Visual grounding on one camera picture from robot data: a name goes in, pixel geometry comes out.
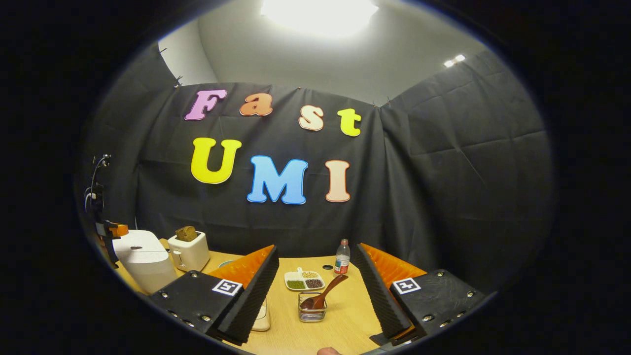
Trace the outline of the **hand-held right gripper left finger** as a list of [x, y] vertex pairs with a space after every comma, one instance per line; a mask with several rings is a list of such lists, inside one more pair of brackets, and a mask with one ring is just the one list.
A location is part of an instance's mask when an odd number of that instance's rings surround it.
[[277, 247], [269, 245], [209, 273], [191, 270], [148, 300], [200, 333], [241, 345], [248, 341], [278, 267]]

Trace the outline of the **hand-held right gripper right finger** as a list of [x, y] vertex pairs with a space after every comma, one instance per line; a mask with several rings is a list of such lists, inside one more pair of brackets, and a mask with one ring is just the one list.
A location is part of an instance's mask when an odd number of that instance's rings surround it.
[[383, 341], [392, 345], [432, 337], [475, 312], [482, 291], [451, 272], [424, 271], [368, 244], [354, 252]]

